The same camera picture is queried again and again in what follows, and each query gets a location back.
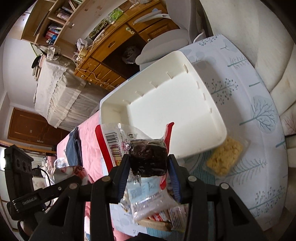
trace black cable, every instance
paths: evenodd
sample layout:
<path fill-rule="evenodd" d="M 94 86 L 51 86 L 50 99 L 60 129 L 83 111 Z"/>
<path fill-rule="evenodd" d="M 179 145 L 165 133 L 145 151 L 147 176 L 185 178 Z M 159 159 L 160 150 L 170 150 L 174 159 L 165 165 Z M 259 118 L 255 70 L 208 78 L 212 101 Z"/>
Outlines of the black cable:
<path fill-rule="evenodd" d="M 39 168 L 39 167 L 32 168 L 32 171 L 34 171 L 34 170 L 40 170 L 40 171 L 45 172 L 45 174 L 46 174 L 46 176 L 47 176 L 47 178 L 48 178 L 49 186 L 52 185 L 52 184 L 51 184 L 51 181 L 50 181 L 50 179 L 49 179 L 49 175 L 47 174 L 46 171 L 44 171 L 43 169 L 41 169 L 41 168 Z M 49 201 L 49 204 L 46 206 L 46 208 L 44 209 L 44 211 L 46 211 L 46 210 L 50 207 L 51 204 L 52 204 L 52 201 L 50 200 L 50 201 Z"/>

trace dark food block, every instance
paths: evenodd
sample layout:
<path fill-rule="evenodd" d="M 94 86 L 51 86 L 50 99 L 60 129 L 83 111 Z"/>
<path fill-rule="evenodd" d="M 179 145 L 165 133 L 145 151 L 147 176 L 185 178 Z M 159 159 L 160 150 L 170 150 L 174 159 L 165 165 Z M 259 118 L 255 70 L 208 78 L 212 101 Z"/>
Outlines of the dark food block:
<path fill-rule="evenodd" d="M 167 172 L 167 149 L 161 142 L 131 141 L 129 156 L 131 170 L 135 176 L 162 176 Z"/>

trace white plastic tray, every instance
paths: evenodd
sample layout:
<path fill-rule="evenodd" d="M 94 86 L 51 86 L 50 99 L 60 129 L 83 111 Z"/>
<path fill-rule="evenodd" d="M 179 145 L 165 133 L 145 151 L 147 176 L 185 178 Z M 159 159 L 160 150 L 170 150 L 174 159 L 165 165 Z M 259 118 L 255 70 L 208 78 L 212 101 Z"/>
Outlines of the white plastic tray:
<path fill-rule="evenodd" d="M 170 154 L 183 158 L 222 144 L 227 131 L 211 94 L 175 51 L 124 82 L 100 103 L 101 123 L 123 123 L 161 138 L 174 122 Z"/>

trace wooden drawer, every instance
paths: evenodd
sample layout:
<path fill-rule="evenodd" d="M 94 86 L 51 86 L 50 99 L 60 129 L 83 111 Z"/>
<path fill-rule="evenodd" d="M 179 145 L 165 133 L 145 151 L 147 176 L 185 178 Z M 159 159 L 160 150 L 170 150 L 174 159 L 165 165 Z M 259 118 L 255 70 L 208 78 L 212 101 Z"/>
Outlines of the wooden drawer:
<path fill-rule="evenodd" d="M 103 64 L 100 64 L 95 70 L 93 73 L 91 73 L 91 75 L 89 76 L 90 78 L 90 82 L 91 82 L 91 79 L 95 80 L 95 81 L 98 81 L 97 79 L 101 79 L 103 78 L 106 74 L 108 74 L 109 72 L 111 72 L 111 70 L 106 67 L 105 65 Z"/>
<path fill-rule="evenodd" d="M 113 34 L 106 38 L 91 56 L 97 61 L 102 62 L 117 47 L 133 36 L 133 34 L 127 31 L 126 28 L 129 28 L 129 26 L 126 24 L 122 25 Z"/>
<path fill-rule="evenodd" d="M 126 81 L 126 78 L 118 75 L 114 71 L 111 71 L 101 80 L 101 82 L 93 80 L 92 83 L 95 85 L 99 85 L 106 90 L 112 91 L 124 81 Z"/>
<path fill-rule="evenodd" d="M 76 70 L 77 72 L 75 75 L 86 80 L 87 77 L 91 74 L 90 72 L 94 71 L 99 65 L 100 65 L 100 63 L 98 61 L 96 61 L 95 59 L 88 58 L 86 60 L 86 62 L 82 65 L 80 72 Z"/>
<path fill-rule="evenodd" d="M 118 77 L 120 77 L 119 74 L 117 74 L 114 71 L 109 72 L 108 74 L 106 74 L 102 79 L 101 82 L 102 83 L 106 83 L 106 84 L 111 84 L 112 82 L 114 82 Z"/>
<path fill-rule="evenodd" d="M 114 80 L 112 83 L 110 83 L 110 85 L 112 85 L 112 86 L 114 86 L 116 88 L 117 86 L 122 84 L 124 81 L 126 81 L 126 78 L 123 78 L 122 76 L 120 76 L 119 78 Z"/>
<path fill-rule="evenodd" d="M 157 36 L 173 30 L 178 29 L 178 25 L 176 25 L 172 20 L 170 19 L 163 19 L 158 21 L 157 23 L 154 23 L 147 29 L 143 30 L 139 33 L 139 35 L 146 41 L 149 42 L 150 40 L 156 38 Z"/>
<path fill-rule="evenodd" d="M 147 8 L 145 11 L 141 12 L 140 14 L 138 14 L 137 16 L 133 17 L 131 20 L 128 21 L 128 24 L 134 29 L 136 30 L 138 33 L 142 30 L 144 30 L 145 28 L 148 28 L 150 25 L 158 22 L 159 20 L 161 20 L 161 18 L 156 18 L 156 19 L 152 19 L 149 20 L 147 22 L 144 23 L 136 23 L 134 24 L 134 21 L 137 20 L 138 18 L 151 13 L 153 9 L 157 8 L 158 10 L 162 10 L 162 13 L 167 13 L 167 10 L 165 9 L 165 7 L 161 4 L 158 3 L 150 8 Z"/>

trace bookshelf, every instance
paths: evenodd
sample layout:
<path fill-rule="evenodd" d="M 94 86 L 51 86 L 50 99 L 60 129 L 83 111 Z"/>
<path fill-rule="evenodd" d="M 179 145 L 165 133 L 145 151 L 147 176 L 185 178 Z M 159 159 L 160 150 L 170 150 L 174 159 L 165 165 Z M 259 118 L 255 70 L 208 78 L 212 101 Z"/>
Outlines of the bookshelf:
<path fill-rule="evenodd" d="M 73 21 L 90 0 L 84 0 L 78 5 L 68 20 L 60 19 L 56 15 L 56 11 L 62 8 L 65 2 L 67 2 L 67 0 L 38 0 L 30 13 L 21 39 L 37 45 L 48 46 L 49 44 L 46 42 L 47 39 L 45 37 L 49 30 L 48 26 L 52 23 L 57 23 L 62 26 L 62 29 L 57 34 L 54 44 L 61 48 L 61 54 L 63 56 L 72 59 L 76 46 L 66 39 L 63 39 L 63 34 L 67 28 L 71 28 L 71 21 Z"/>

